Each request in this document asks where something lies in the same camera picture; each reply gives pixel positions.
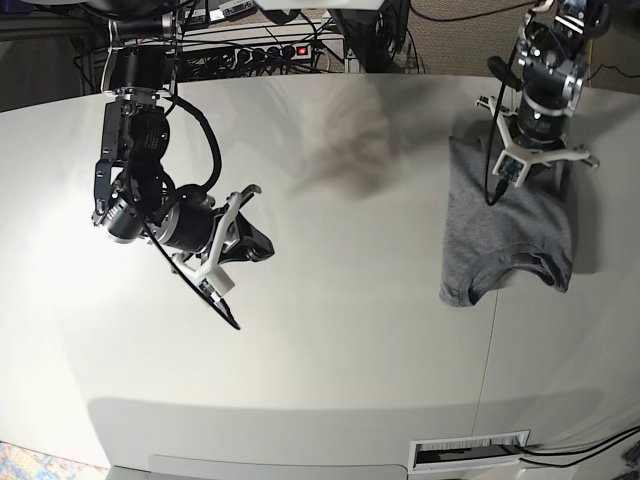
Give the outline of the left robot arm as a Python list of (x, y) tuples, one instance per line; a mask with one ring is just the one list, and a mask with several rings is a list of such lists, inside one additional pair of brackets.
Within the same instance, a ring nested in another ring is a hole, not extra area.
[(520, 144), (562, 148), (589, 71), (589, 43), (611, 23), (609, 1), (540, 1), (519, 30)]

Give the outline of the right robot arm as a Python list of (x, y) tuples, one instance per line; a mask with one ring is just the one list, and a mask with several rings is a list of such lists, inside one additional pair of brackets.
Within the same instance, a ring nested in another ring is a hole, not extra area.
[[(177, 93), (178, 32), (184, 1), (89, 1), (92, 14), (109, 32), (101, 90), (113, 99), (105, 106), (100, 158), (94, 172), (92, 222), (128, 244), (152, 237), (181, 257), (216, 263), (261, 262), (275, 253), (271, 240), (230, 204), (218, 206), (210, 192), (222, 172), (222, 155), (205, 115)], [(170, 141), (172, 106), (201, 127), (212, 156), (202, 183), (175, 184), (162, 159)]]

